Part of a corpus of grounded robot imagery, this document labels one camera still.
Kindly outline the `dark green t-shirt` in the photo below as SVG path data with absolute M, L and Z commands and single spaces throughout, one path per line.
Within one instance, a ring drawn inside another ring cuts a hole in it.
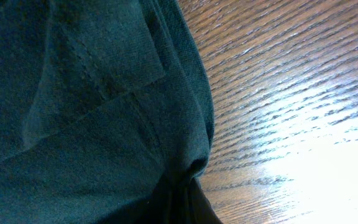
M 0 1 L 0 223 L 192 223 L 213 134 L 176 1 Z

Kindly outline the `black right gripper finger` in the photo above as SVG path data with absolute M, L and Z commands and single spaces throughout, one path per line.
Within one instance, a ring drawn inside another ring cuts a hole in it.
M 197 179 L 190 183 L 190 217 L 193 224 L 223 224 L 213 211 Z

